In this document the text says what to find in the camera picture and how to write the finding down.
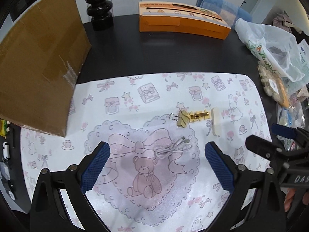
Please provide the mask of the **person right hand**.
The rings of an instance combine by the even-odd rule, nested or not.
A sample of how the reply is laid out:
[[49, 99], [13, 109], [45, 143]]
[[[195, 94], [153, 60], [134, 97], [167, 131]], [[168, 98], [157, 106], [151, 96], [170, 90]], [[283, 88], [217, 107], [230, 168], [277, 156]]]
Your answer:
[[[294, 200], [295, 193], [296, 193], [296, 189], [295, 188], [288, 188], [287, 194], [285, 196], [285, 201], [284, 201], [284, 210], [285, 210], [285, 212], [287, 212], [291, 208], [292, 202]], [[309, 192], [306, 192], [303, 195], [302, 202], [303, 202], [304, 205], [308, 205], [309, 204]]]

